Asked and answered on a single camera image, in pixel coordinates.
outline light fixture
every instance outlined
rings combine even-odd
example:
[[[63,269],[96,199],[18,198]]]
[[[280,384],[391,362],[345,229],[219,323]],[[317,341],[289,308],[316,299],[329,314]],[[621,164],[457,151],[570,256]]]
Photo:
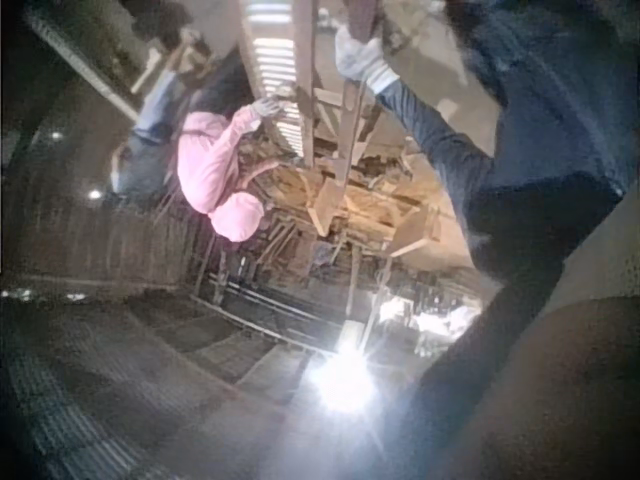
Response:
[[[312,378],[324,404],[333,411],[357,412],[373,396],[373,382],[365,359],[357,351],[329,358]]]
[[[258,12],[289,12],[291,5],[286,3],[252,3],[247,5],[248,13]]]
[[[263,85],[273,85],[274,87],[279,87],[284,82],[282,80],[272,80],[271,78],[265,78],[262,80]]]
[[[256,47],[293,48],[293,40],[288,38],[256,38],[253,44]]]
[[[256,53],[258,55],[272,55],[274,57],[293,57],[293,50],[286,48],[258,47],[256,48]]]
[[[251,23],[290,23],[291,15],[283,13],[257,13],[247,17]]]
[[[262,72],[263,78],[277,78],[279,80],[295,80],[295,75],[290,75],[286,73],[275,73],[275,72]]]
[[[292,67],[282,67],[280,65],[260,65],[260,71],[262,72],[281,72],[281,73],[296,73],[296,69]]]
[[[265,57],[263,55],[258,57],[258,62],[263,64],[295,65],[292,58]]]
[[[84,293],[67,293],[67,298],[72,302],[84,300],[87,296]]]

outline person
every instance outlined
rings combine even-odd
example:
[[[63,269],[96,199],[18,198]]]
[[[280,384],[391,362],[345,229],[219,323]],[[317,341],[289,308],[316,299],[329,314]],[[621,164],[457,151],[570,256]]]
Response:
[[[243,242],[258,229],[264,207],[248,191],[249,185],[279,165],[268,159],[240,175],[240,138],[281,110],[275,97],[246,105],[247,97],[251,98],[249,80],[234,50],[194,94],[178,141],[177,174],[184,197],[231,242]]]
[[[137,202],[153,201],[163,191],[173,155],[172,136],[178,128],[181,106],[188,99],[178,73],[187,48],[197,36],[183,30],[180,45],[145,97],[138,120],[128,137],[111,156],[111,188],[121,197]]]
[[[638,169],[637,61],[613,35],[567,29],[565,16],[545,9],[450,3],[475,15],[452,14],[466,57],[502,107],[493,158],[402,82],[379,39],[365,45],[341,27],[336,64],[413,135],[451,197],[476,268],[507,282],[528,265],[561,262],[628,191]]]
[[[363,44],[346,27],[336,34],[338,71],[365,82],[413,135],[451,197],[475,266],[504,285],[385,415],[384,458],[351,478],[435,473],[548,301],[567,256],[637,179],[634,50],[599,18],[561,6],[447,2],[466,65],[501,107],[494,157],[401,81],[378,39]]]

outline metal structure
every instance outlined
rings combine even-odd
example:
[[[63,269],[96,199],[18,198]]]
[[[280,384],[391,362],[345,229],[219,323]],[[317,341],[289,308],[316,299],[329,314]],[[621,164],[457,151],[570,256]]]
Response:
[[[27,6],[24,9],[24,20],[27,25],[45,43],[53,48],[78,75],[84,78],[96,91],[106,98],[114,107],[124,113],[132,121],[138,119],[138,111],[124,92],[100,72],[67,36],[45,14]]]
[[[321,88],[317,80],[314,83],[318,78],[314,58],[317,0],[239,0],[238,5],[244,33],[242,52],[255,95],[276,94],[287,84],[296,86],[296,101],[285,109],[283,118],[267,128],[274,140],[304,157],[306,168],[312,169],[316,164],[316,110],[336,135],[332,159],[335,180],[327,179],[317,197],[310,199],[308,208],[318,233],[326,236],[344,198],[351,163],[364,153],[379,109],[373,108],[369,119],[363,120],[365,89],[359,82],[345,81],[342,94]],[[376,6],[376,0],[347,3],[349,27],[355,38],[366,41],[371,37]],[[320,19],[323,25],[335,23],[324,17],[326,12]],[[331,112],[335,107],[341,109],[339,123]]]

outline bright light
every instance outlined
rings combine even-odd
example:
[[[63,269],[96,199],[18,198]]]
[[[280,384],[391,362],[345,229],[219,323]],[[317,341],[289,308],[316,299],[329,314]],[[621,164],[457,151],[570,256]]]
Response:
[[[293,50],[287,50],[286,48],[269,48],[259,47],[256,48],[258,55],[274,55],[276,57],[293,57]]]
[[[84,293],[67,293],[67,298],[72,302],[84,300],[87,296]]]
[[[276,73],[296,73],[296,69],[293,67],[281,67],[280,65],[260,65],[260,71],[262,72],[276,72]]]
[[[295,80],[295,75],[288,73],[262,72],[262,78],[275,78],[278,80]]]
[[[314,383],[325,405],[338,412],[361,410],[373,395],[373,383],[358,352],[331,357],[315,372]]]
[[[256,47],[293,48],[293,40],[288,38],[256,38],[253,44]]]
[[[295,63],[293,62],[293,59],[291,58],[278,58],[278,57],[264,57],[264,56],[259,56],[258,57],[258,62],[260,63],[272,63],[272,64],[276,64],[276,65],[295,65]]]
[[[291,5],[286,3],[273,4],[273,3],[254,3],[253,5],[247,5],[247,12],[288,12],[291,10]]]
[[[421,332],[427,331],[455,340],[469,328],[479,313],[477,308],[461,305],[445,317],[421,313],[416,317],[416,323]]]
[[[281,13],[258,13],[255,15],[249,15],[249,21],[251,23],[289,23],[291,22],[291,15]]]
[[[393,297],[380,305],[380,321],[391,320],[402,312],[404,312],[404,301],[398,297]]]

